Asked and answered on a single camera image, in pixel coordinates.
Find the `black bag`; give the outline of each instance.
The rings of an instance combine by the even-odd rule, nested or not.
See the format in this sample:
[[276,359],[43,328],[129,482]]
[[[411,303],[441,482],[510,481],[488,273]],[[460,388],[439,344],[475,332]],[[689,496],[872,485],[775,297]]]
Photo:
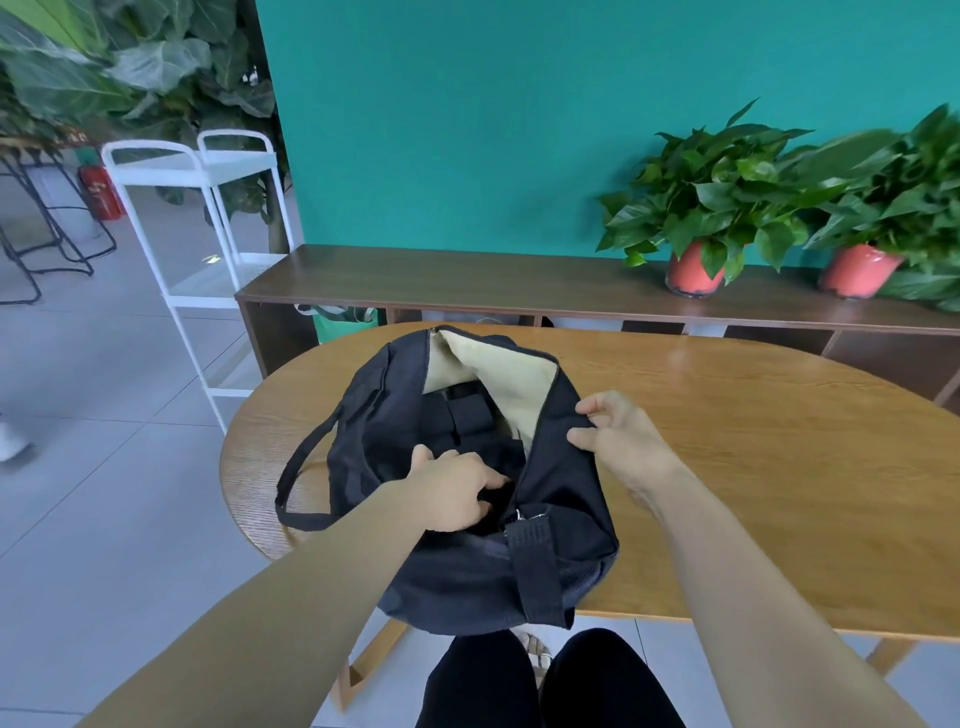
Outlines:
[[[380,483],[405,477],[418,443],[436,455],[478,452],[513,483],[481,493],[492,510],[474,527],[425,533],[380,608],[435,634],[524,622],[569,628],[618,551],[593,455],[566,441],[571,427],[591,426],[574,411],[578,399],[556,359],[506,336],[452,327],[406,334],[360,368],[336,411],[297,448],[276,486],[276,515],[321,530]],[[334,425],[330,513],[288,512],[300,468]]]

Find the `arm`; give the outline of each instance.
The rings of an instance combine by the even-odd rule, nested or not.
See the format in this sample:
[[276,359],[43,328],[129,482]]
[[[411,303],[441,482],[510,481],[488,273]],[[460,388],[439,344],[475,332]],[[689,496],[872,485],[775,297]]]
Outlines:
[[308,726],[424,530],[478,522],[506,478],[476,454],[384,483],[347,516],[222,599],[82,721],[83,728]]
[[594,451],[666,532],[736,728],[924,725],[804,601],[643,410],[606,392],[581,401],[577,411],[596,429],[571,429],[570,442]]

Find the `bag handle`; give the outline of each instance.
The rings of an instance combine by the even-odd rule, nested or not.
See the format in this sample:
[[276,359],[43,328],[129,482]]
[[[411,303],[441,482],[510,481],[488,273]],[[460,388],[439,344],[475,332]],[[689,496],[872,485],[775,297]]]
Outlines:
[[504,530],[527,621],[569,629],[573,625],[573,610],[564,610],[550,518],[546,514],[520,518],[508,523]]
[[290,513],[287,511],[287,500],[294,490],[297,478],[300,477],[300,469],[306,462],[310,453],[320,444],[320,441],[326,437],[337,424],[344,412],[344,406],[341,402],[333,410],[333,414],[324,420],[316,429],[307,435],[303,442],[294,450],[294,454],[287,461],[283,473],[280,474],[280,480],[276,483],[276,498],[274,507],[276,509],[276,519],[283,525],[296,528],[300,531],[323,531],[333,524],[333,516],[329,513]]

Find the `beige bag lining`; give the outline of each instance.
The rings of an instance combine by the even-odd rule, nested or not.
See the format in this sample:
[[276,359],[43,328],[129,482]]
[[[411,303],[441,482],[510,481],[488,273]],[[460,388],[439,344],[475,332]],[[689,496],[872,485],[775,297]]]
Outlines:
[[557,365],[453,331],[430,332],[430,360],[423,393],[479,379],[529,454],[540,411],[557,376]]

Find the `table leg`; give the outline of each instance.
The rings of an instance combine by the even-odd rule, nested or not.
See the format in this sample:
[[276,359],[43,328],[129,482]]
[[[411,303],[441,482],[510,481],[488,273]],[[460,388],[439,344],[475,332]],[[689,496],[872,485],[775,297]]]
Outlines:
[[867,664],[873,666],[881,677],[886,677],[894,667],[906,659],[915,646],[917,646],[916,640],[905,637],[884,637],[867,657]]
[[394,649],[396,643],[403,637],[408,628],[408,624],[390,619],[370,640],[370,644],[360,653],[355,663],[352,665],[349,662],[344,663],[336,681],[333,683],[333,688],[330,690],[330,697],[338,711],[341,713],[345,711],[353,698],[364,689],[367,678],[383,665],[391,650]]

